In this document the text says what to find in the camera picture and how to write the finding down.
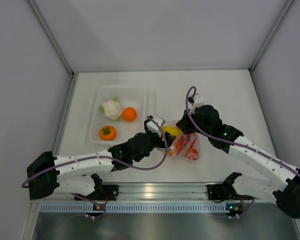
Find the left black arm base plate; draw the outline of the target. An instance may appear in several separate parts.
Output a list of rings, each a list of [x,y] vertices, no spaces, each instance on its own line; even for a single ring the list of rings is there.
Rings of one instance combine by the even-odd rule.
[[[101,189],[95,190],[87,196],[79,194],[81,198],[91,201],[116,201],[119,195],[119,186],[117,184],[106,184]]]

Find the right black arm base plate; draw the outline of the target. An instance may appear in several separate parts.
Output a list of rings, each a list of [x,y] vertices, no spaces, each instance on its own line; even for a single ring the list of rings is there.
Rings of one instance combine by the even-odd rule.
[[[208,184],[207,195],[210,201],[220,202],[229,200],[229,189],[223,184]]]

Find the fake orange bell pepper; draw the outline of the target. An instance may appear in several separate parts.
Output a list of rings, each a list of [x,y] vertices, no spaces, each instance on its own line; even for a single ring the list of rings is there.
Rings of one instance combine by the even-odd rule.
[[[99,137],[103,141],[113,141],[117,136],[117,131],[113,126],[107,125],[99,130]]]

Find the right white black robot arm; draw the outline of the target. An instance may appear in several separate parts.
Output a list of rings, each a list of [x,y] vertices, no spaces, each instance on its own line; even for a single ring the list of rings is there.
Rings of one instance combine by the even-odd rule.
[[[257,147],[244,134],[224,124],[211,105],[185,110],[176,126],[184,134],[200,133],[216,149],[243,161],[265,180],[231,173],[222,183],[226,198],[249,196],[271,202],[291,218],[300,218],[300,168],[284,163]]]

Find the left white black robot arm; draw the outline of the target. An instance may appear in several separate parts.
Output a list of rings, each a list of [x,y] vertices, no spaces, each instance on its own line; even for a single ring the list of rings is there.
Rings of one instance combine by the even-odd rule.
[[[155,148],[167,152],[173,140],[168,132],[160,135],[149,131],[93,154],[57,156],[46,151],[27,167],[27,180],[21,186],[28,189],[31,200],[52,194],[74,194],[77,198],[97,200],[104,190],[99,173],[125,169],[150,171],[151,167],[140,167],[135,163],[149,157]]]

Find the fake white cauliflower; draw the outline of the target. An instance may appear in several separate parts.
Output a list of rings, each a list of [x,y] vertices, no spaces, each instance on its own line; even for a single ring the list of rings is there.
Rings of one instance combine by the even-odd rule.
[[[99,112],[112,121],[121,121],[123,119],[123,110],[118,97],[103,102],[99,106]]]

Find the fake orange fruit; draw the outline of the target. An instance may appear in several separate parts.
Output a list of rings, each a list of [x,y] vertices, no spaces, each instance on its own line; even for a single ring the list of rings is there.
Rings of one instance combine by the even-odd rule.
[[[126,122],[133,122],[137,118],[137,111],[133,107],[127,107],[123,110],[122,117]]]

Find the clear zip top bag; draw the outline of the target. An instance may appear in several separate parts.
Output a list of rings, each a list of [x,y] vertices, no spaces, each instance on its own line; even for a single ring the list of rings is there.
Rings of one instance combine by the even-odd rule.
[[[164,133],[169,133],[173,142],[171,143],[168,156],[183,157],[187,160],[198,160],[200,157],[200,140],[197,133],[184,134],[177,126],[177,121],[170,121],[163,125]]]

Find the fake yellow lemon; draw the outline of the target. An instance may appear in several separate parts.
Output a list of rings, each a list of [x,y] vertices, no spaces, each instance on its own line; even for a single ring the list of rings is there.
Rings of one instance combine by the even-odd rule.
[[[176,126],[163,126],[162,131],[164,133],[169,133],[171,136],[178,137],[183,134],[183,132]]]

